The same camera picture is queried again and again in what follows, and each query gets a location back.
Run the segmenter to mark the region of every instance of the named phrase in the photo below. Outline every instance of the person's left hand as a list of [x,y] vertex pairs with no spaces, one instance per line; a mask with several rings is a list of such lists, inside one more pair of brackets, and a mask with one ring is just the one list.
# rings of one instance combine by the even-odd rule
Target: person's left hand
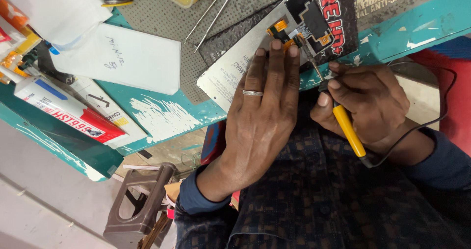
[[[274,40],[263,83],[265,56],[264,49],[257,50],[235,91],[227,114],[227,147],[221,159],[209,164],[196,178],[198,189],[209,200],[221,201],[259,180],[296,125],[299,49],[291,46],[285,54],[282,42]],[[244,95],[243,90],[263,92],[263,96]]]

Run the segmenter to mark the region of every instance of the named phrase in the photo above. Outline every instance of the shirt sleeve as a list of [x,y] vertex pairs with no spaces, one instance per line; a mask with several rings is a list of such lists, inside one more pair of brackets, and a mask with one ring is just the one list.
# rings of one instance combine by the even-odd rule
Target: shirt sleeve
[[471,185],[471,159],[443,133],[430,128],[420,129],[435,141],[435,149],[427,159],[414,166],[401,166],[412,180],[436,189],[465,189]]
[[196,185],[196,177],[208,165],[200,166],[190,174],[180,185],[180,205],[190,215],[219,210],[231,201],[231,195],[221,202],[213,202],[203,196]]
[[237,222],[238,212],[229,206],[231,196],[222,202],[206,199],[196,185],[199,167],[180,185],[175,205],[176,249],[224,249]]

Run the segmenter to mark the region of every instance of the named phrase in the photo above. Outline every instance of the white paint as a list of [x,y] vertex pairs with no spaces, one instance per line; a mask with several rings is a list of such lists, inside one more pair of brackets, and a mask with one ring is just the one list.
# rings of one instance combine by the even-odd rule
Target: white paint
[[134,117],[150,133],[147,143],[159,142],[202,125],[179,104],[146,97],[142,101],[131,98],[130,103],[140,111],[133,113]]
[[327,80],[327,79],[332,79],[332,78],[334,78],[334,77],[336,77],[336,76],[337,76],[336,73],[334,73],[334,72],[332,72],[331,70],[329,70],[329,74],[326,75],[325,79],[326,79],[326,80]]
[[40,138],[38,135],[34,134],[30,129],[27,129],[19,124],[17,124],[18,127],[16,127],[17,130],[21,131],[22,133],[28,135],[31,137],[34,141],[38,143],[42,143],[44,146],[48,147],[50,149],[50,152],[54,154],[54,152],[57,152],[61,156],[64,156],[67,161],[74,162],[78,167],[82,169],[81,172],[83,172],[88,178],[90,178],[93,181],[100,181],[103,180],[105,177],[100,174],[97,170],[92,168],[90,165],[86,164],[82,160],[76,158],[75,156],[70,156],[68,155],[62,148],[59,146],[59,144],[56,144],[55,142],[51,140],[43,140]]
[[360,40],[360,44],[364,44],[366,42],[369,42],[370,40],[368,39],[368,36],[366,36],[364,39]]
[[432,20],[432,21],[430,21],[430,22],[427,22],[427,23],[425,23],[425,24],[423,24],[423,25],[421,25],[421,26],[418,26],[418,27],[417,27],[416,29],[414,29],[412,32],[417,32],[417,31],[420,31],[420,30],[422,30],[422,29],[426,29],[426,28],[428,28],[428,27],[431,27],[431,26],[435,25],[435,21],[436,21],[436,19],[434,19],[434,20]]
[[129,147],[126,147],[126,146],[123,146],[123,147],[121,147],[121,149],[123,149],[123,150],[125,150],[125,151],[132,151],[132,149],[131,149],[131,148],[129,148]]
[[435,38],[433,37],[433,38],[431,38],[431,39],[424,40],[424,41],[419,42],[419,43],[417,43],[417,44],[412,43],[412,42],[410,42],[410,41],[407,41],[407,47],[408,47],[408,48],[411,48],[411,49],[417,48],[417,47],[419,47],[419,46],[422,46],[422,45],[425,45],[425,44],[427,44],[427,43],[430,43],[430,42],[432,42],[432,41],[434,41],[434,40],[435,40]]
[[360,66],[360,64],[362,64],[363,62],[360,61],[360,54],[358,54],[357,56],[355,56],[355,58],[353,58],[353,64],[355,66]]
[[210,119],[209,119],[209,122],[214,122],[214,121],[216,121],[216,120],[220,120],[220,119],[223,119],[223,118],[225,118],[225,117],[227,117],[227,114],[224,115],[224,116],[219,116],[219,117],[210,118]]

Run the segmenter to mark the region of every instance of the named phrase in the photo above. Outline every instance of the person's right hand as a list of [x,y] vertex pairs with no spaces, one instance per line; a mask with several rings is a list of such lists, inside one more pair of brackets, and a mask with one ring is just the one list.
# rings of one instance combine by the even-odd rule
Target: person's right hand
[[[329,81],[329,92],[351,112],[353,128],[362,143],[379,142],[404,123],[410,103],[389,67],[383,64],[350,68],[331,62],[329,68],[339,75]],[[331,97],[321,93],[311,118],[344,136],[332,109]]]
[[[385,65],[350,68],[329,63],[336,77],[329,82],[332,97],[351,112],[353,128],[365,147],[386,154],[417,123],[406,118],[409,100],[394,73]],[[311,118],[325,129],[345,137],[335,116],[333,101],[322,93]],[[415,165],[427,158],[435,142],[420,131],[411,132],[390,153],[388,160],[398,165]]]

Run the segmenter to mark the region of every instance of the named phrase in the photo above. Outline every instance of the floor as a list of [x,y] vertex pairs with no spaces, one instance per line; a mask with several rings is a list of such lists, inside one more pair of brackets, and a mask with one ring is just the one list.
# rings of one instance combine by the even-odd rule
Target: floor
[[[147,159],[139,153],[134,153],[124,157],[124,161],[116,170],[115,174],[125,177],[129,169],[123,168],[123,165],[135,166],[160,166],[163,162],[175,164],[180,174],[185,174],[193,170],[195,164],[199,164],[199,155],[203,149],[204,137],[207,127],[189,132],[177,138],[173,138],[161,144],[147,148],[152,157]],[[151,171],[140,170],[141,174],[148,174]]]

